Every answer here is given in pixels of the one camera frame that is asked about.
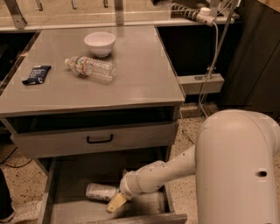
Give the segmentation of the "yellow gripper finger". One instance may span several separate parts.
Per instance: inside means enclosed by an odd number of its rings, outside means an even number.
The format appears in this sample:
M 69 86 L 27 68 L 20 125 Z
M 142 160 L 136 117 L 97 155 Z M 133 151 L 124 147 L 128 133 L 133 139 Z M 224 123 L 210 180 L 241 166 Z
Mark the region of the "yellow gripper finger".
M 111 214 L 115 212 L 117 209 L 119 209 L 122 205 L 124 205 L 126 201 L 127 199 L 125 198 L 125 196 L 121 192 L 119 192 L 108 203 L 106 207 L 106 211 Z

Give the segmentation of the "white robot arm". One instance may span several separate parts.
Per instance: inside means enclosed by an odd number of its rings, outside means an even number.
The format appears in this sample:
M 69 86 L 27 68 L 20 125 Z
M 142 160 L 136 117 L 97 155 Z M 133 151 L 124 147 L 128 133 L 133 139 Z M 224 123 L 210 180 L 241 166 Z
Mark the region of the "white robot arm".
M 239 109 L 216 112 L 200 126 L 194 146 L 126 173 L 107 211 L 193 174 L 198 224 L 279 224 L 273 165 L 279 151 L 280 126 L 271 117 Z

